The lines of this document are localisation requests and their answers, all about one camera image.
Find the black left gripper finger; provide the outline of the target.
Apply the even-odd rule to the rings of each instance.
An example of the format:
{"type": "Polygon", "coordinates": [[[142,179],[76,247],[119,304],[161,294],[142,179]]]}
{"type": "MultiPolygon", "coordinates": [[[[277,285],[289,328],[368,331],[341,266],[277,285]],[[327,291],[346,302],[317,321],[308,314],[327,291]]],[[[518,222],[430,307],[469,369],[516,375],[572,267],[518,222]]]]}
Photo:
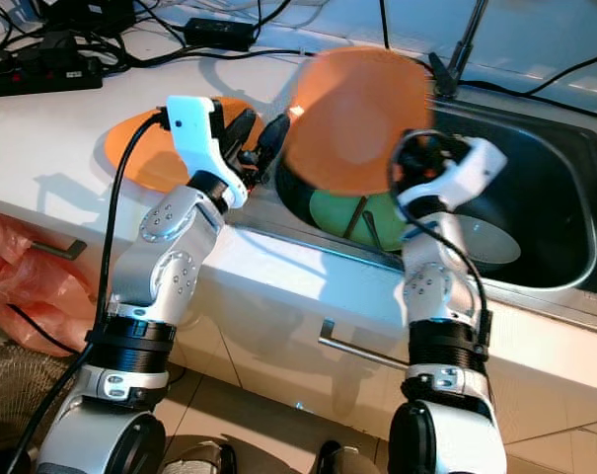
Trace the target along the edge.
{"type": "Polygon", "coordinates": [[[281,154],[292,118],[281,114],[263,127],[257,140],[257,180],[265,181],[265,173],[272,162],[281,154]]]}

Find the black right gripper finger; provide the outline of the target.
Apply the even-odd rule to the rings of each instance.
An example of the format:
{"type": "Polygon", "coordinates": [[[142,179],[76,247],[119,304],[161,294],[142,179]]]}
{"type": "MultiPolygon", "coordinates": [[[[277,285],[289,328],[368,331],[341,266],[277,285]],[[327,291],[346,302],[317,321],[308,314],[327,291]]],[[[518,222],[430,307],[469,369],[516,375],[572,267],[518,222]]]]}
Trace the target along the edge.
{"type": "Polygon", "coordinates": [[[390,152],[387,166],[387,193],[401,194],[409,189],[412,184],[410,181],[410,168],[407,166],[408,145],[415,136],[414,130],[405,130],[401,138],[397,140],[392,152],[390,152]]]}

